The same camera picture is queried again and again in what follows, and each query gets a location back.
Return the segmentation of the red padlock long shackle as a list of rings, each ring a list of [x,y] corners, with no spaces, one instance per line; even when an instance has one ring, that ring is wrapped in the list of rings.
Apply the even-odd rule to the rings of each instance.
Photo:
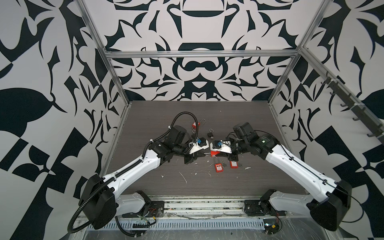
[[[230,161],[231,169],[237,169],[239,167],[238,162]]]

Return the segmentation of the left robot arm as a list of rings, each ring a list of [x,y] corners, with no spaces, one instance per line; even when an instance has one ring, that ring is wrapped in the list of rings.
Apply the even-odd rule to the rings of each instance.
[[[209,148],[205,138],[184,142],[187,131],[181,126],[169,127],[161,137],[151,140],[144,153],[119,170],[103,177],[90,177],[81,195],[79,208],[68,225],[68,232],[75,233],[88,226],[98,230],[112,219],[124,214],[147,215],[151,200],[142,191],[122,197],[123,192],[150,171],[169,162],[173,156],[183,157],[190,164],[203,157]]]

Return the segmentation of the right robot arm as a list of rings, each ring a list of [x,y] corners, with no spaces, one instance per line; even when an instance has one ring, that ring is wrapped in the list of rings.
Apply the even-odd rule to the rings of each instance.
[[[305,195],[296,195],[269,190],[261,201],[275,211],[309,216],[326,230],[334,232],[338,229],[351,208],[352,186],[347,181],[336,181],[315,170],[291,153],[275,136],[254,130],[248,122],[234,126],[233,130],[235,138],[210,144],[218,157],[238,161],[241,154],[258,156],[282,170],[307,191]]]

